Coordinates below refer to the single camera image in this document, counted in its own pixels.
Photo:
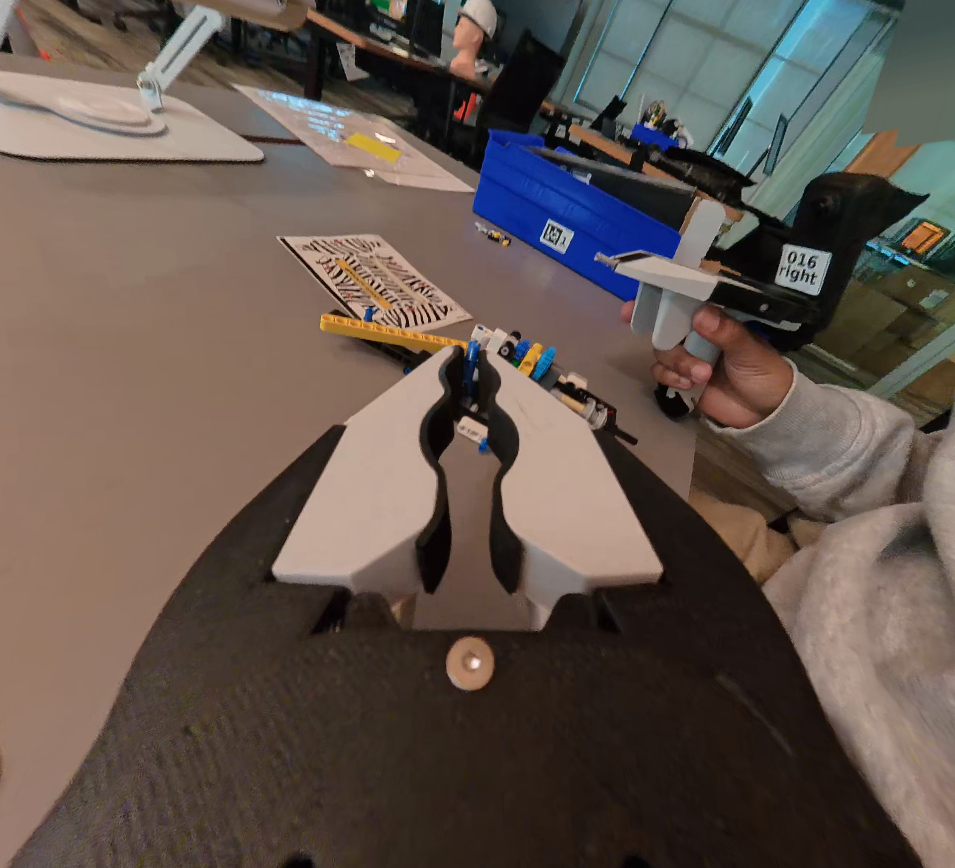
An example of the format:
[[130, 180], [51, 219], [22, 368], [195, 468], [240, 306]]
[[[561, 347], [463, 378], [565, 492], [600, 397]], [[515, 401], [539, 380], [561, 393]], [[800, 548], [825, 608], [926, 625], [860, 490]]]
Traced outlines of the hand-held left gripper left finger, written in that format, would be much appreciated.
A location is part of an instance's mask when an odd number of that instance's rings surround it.
[[442, 349], [341, 426], [273, 566], [277, 581], [433, 595], [452, 545], [440, 457], [456, 433], [460, 350]]

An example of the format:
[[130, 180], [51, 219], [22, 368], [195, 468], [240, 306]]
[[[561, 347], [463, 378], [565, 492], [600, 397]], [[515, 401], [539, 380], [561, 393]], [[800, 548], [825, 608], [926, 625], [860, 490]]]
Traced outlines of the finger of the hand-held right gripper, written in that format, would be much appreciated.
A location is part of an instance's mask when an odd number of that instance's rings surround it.
[[655, 350], [679, 346], [693, 329], [693, 317], [710, 303], [719, 286], [747, 298], [758, 289], [708, 270], [687, 267], [672, 260], [613, 260], [612, 270], [638, 282], [638, 291], [630, 315], [630, 328], [651, 337]]
[[720, 270], [720, 261], [703, 259], [699, 262], [695, 262], [687, 258], [686, 260], [678, 260], [676, 257], [665, 258], [656, 254], [652, 254], [646, 251], [632, 251], [613, 256], [613, 264], [621, 265], [626, 263], [632, 263], [637, 260], [652, 258], [659, 259], [670, 265], [678, 265], [683, 268], [695, 269], [695, 270]]

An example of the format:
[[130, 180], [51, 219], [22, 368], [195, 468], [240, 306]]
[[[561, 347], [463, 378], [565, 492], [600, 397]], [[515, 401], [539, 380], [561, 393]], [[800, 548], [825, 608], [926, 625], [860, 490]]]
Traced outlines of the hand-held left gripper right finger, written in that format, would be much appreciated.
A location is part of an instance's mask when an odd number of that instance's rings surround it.
[[657, 584], [663, 566], [590, 426], [501, 357], [478, 365], [499, 462], [489, 549], [497, 580], [542, 630], [566, 596]]

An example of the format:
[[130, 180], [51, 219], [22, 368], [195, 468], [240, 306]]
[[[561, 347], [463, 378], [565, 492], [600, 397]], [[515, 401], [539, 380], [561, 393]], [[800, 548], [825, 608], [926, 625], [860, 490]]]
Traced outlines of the multicoloured lego model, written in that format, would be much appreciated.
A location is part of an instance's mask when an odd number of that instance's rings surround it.
[[[619, 441], [632, 447], [637, 445], [638, 438], [618, 425], [617, 409], [593, 394], [583, 376], [567, 372], [556, 364], [554, 348], [543, 348], [540, 344], [524, 340], [519, 331], [505, 332], [500, 328], [492, 330], [484, 325], [475, 325], [471, 342], [479, 344], [482, 349], [493, 349], [512, 368], [524, 373], [541, 389], [576, 413], [591, 430], [605, 430]], [[477, 399], [477, 371], [473, 373], [471, 388], [472, 397], [468, 402], [462, 402], [459, 408], [457, 431], [484, 453], [488, 449], [487, 417]]]

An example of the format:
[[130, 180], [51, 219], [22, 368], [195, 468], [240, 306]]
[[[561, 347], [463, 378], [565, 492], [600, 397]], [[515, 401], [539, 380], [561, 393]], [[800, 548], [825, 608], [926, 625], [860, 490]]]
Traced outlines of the person's right forearm grey sleeve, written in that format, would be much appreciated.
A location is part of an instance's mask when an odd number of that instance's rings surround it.
[[953, 540], [953, 424], [927, 433], [910, 414], [865, 392], [818, 385], [789, 367], [781, 403], [746, 429], [710, 427], [738, 445], [805, 516], [836, 523], [917, 505], [933, 533]]

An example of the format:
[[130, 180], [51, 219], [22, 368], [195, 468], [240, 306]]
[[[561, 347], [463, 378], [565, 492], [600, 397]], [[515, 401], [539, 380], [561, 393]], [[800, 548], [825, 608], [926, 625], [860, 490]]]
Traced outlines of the yellow lego beam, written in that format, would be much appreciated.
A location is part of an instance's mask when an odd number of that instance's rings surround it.
[[469, 346], [468, 342], [454, 338], [379, 325], [330, 313], [321, 316], [320, 329], [334, 336], [413, 353], [434, 354], [447, 348], [460, 348], [466, 351]]

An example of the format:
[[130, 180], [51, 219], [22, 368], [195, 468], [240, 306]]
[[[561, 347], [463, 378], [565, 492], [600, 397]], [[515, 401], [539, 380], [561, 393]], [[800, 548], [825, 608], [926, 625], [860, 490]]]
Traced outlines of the person's right hand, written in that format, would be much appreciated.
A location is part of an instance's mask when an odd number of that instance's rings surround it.
[[706, 304], [693, 330], [718, 350], [715, 364], [684, 346], [653, 351], [653, 379], [674, 389], [702, 388], [701, 417], [732, 430], [746, 430], [772, 415], [794, 383], [790, 363], [746, 325]]

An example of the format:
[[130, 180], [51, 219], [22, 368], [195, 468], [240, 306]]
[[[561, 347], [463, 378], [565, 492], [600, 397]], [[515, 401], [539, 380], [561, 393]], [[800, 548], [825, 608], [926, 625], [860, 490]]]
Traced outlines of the person's beige pants leg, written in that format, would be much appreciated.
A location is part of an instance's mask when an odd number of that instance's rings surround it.
[[780, 532], [758, 510], [722, 502], [696, 489], [690, 491], [688, 503], [761, 585], [799, 550], [815, 543], [828, 526], [794, 513], [784, 516]]

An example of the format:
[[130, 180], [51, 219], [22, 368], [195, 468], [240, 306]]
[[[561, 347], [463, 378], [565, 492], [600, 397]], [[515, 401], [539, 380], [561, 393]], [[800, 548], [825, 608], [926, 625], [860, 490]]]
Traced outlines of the black office chair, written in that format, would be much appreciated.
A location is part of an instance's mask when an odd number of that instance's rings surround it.
[[527, 134], [543, 101], [558, 83], [566, 59], [525, 29], [477, 109], [474, 121], [480, 132]]

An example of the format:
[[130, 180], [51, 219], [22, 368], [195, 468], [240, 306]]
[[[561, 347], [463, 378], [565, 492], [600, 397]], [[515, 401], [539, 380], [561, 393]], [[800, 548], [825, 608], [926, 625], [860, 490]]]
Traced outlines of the zebra striped sticker sheet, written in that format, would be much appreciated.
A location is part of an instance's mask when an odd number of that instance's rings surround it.
[[359, 320], [428, 333], [473, 319], [378, 235], [281, 236], [278, 241]]

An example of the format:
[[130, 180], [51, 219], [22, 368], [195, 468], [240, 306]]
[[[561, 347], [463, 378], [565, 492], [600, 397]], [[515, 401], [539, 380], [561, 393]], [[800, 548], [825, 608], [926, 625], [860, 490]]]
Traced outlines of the mannequin head with hard hat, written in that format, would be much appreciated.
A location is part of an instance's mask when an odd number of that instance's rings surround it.
[[475, 78], [485, 43], [495, 36], [497, 13], [492, 0], [465, 0], [458, 10], [452, 46], [455, 50], [449, 68], [452, 73]]

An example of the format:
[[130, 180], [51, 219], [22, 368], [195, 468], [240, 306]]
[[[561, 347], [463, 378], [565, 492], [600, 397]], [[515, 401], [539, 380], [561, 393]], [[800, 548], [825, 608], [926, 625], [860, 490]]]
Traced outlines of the clear plastic bag yellow piece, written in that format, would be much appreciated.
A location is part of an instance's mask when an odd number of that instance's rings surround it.
[[472, 185], [412, 146], [386, 118], [251, 86], [234, 89], [332, 166], [401, 188], [474, 193]]

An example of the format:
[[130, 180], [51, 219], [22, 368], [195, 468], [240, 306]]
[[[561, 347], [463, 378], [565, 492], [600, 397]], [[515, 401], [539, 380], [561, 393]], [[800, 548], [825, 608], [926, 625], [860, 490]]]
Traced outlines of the person's grey hoodie torso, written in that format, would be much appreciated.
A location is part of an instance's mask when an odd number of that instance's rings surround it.
[[826, 524], [766, 595], [883, 808], [925, 866], [953, 866], [954, 539], [917, 505]]

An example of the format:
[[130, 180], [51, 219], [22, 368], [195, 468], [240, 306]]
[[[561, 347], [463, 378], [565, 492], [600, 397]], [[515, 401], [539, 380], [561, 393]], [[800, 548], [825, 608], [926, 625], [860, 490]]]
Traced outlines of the wooden background desk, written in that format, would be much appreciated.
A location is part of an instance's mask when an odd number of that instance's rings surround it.
[[364, 51], [386, 61], [398, 63], [417, 73], [434, 74], [449, 78], [483, 96], [495, 85], [495, 80], [491, 77], [455, 72], [447, 63], [437, 59], [421, 57], [410, 50], [389, 45], [374, 37], [368, 37], [315, 9], [307, 11], [306, 24], [310, 27], [310, 31], [322, 42], [348, 44], [356, 51]]

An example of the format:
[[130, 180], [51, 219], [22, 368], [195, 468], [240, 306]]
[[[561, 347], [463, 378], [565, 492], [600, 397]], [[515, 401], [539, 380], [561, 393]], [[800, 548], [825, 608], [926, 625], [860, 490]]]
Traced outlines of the orange wall sign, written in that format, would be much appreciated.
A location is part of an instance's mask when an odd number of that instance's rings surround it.
[[945, 249], [951, 238], [949, 229], [923, 219], [905, 230], [898, 247], [907, 256], [927, 259]]

